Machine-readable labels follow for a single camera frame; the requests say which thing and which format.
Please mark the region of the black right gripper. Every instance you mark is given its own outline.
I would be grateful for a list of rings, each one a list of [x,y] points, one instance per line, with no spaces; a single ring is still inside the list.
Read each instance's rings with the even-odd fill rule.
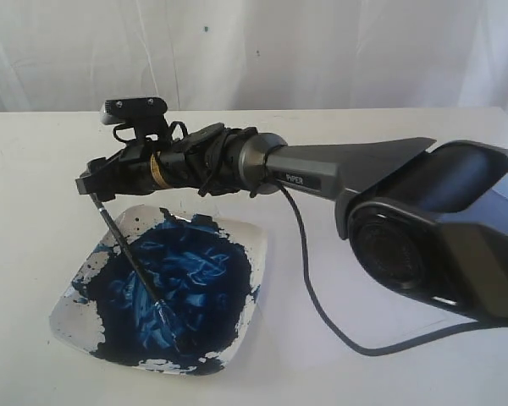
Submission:
[[[86,164],[92,176],[75,180],[80,195],[111,201],[116,195],[150,195],[186,185],[186,158],[183,152],[160,151],[151,146],[130,146],[112,156]]]

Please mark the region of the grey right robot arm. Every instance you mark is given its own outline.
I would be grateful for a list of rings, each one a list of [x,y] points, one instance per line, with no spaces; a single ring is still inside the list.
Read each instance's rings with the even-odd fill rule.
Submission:
[[[279,186],[334,203],[341,239],[384,287],[480,321],[508,321],[508,149],[430,138],[288,145],[222,123],[175,140],[127,140],[90,161],[83,195],[109,201],[192,188],[200,195]]]

